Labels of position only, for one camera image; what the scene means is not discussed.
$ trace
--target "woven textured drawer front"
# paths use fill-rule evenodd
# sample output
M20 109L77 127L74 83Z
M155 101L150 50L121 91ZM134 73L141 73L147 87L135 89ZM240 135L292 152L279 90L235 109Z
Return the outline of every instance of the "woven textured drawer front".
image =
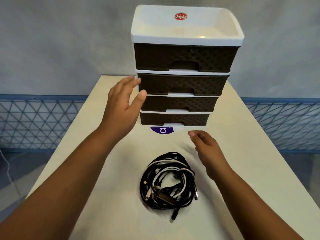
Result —
M167 109L187 109L189 112L213 112L217 97L147 96L143 111L165 112Z
M134 43L138 70L230 72L239 47Z
M185 92L194 95L220 96L228 76L186 76L138 73L139 89L148 94L168 95Z
M179 123L185 126L205 126L209 114L167 114L140 113L142 125L164 125L165 123Z

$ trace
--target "geometric patterned wall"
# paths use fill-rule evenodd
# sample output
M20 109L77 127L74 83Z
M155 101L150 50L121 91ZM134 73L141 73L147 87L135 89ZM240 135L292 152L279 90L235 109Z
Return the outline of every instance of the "geometric patterned wall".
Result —
M278 150L320 150L319 98L242 98Z
M0 148L56 149L86 98L0 95Z
M87 96L0 95L0 149L56 149ZM320 98L242 98L279 150L320 152Z

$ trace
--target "cable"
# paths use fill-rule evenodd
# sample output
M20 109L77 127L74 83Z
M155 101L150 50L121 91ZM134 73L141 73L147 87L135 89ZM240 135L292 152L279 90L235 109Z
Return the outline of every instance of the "cable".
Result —
M162 188L162 181L169 173L180 182ZM180 208L189 206L193 198L198 199L195 173L180 153L168 152L148 165L140 181L140 195L153 209L174 209L171 216L174 221Z
M21 201L21 195L20 195L20 193L19 193L19 190L18 190L18 187L16 186L16 184L12 181L12 179L11 179L11 176L10 176L10 173L9 173L9 171L10 171L10 163L9 163L9 161L5 158L5 156L3 155L3 153L2 153L2 151L0 150L0 154L1 154L1 156L2 156L2 158L3 158L3 160L7 163L7 165L8 165L8 168L7 168L7 177L8 177L8 179L9 179L9 181L10 181L10 183L14 186L14 188L16 189L16 192L17 192L17 194L18 194L18 196L19 196L19 202Z

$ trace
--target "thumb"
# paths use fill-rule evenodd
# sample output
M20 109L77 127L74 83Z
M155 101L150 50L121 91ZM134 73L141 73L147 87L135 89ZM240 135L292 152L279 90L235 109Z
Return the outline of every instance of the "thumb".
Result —
M129 109L133 113L139 114L141 107L142 107L144 101L146 100L146 97L147 97L146 90L141 90L138 93L138 95L134 98L134 100L132 101Z
M192 131L188 132L191 141L194 143L195 147L199 148L205 145L203 141Z

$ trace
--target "person's right arm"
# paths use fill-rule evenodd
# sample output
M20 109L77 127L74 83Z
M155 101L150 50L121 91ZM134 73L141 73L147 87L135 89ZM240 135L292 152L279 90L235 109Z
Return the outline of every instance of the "person's right arm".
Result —
M188 134L244 239L303 240L231 169L214 138L201 130Z

